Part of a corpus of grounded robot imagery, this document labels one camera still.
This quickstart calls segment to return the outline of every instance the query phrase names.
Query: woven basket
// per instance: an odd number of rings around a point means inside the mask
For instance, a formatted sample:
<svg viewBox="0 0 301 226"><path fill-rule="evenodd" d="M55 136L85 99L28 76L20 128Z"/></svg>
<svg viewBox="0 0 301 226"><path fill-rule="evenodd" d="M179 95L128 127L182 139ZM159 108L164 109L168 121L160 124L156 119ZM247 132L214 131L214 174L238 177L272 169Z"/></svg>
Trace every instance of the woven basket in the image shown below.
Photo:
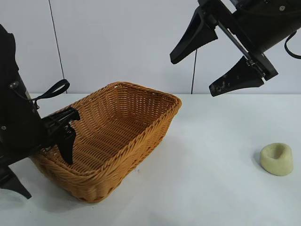
<svg viewBox="0 0 301 226"><path fill-rule="evenodd" d="M72 165L56 146L31 160L75 197L99 202L161 142L181 104L173 95L132 83L110 84L71 105L81 116L72 122Z"/></svg>

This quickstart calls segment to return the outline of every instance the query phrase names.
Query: table surface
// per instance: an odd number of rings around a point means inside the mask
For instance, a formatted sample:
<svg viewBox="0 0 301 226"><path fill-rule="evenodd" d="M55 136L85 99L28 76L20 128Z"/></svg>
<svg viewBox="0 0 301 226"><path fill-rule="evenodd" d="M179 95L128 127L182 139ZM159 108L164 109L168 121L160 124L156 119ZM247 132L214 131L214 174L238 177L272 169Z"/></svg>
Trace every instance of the table surface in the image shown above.
<svg viewBox="0 0 301 226"><path fill-rule="evenodd" d="M85 95L42 100L46 116ZM301 96L178 95L162 143L97 204L77 201L30 160L11 166L32 198L0 191L1 226L300 226ZM260 150L283 142L294 171L273 176Z"/></svg>

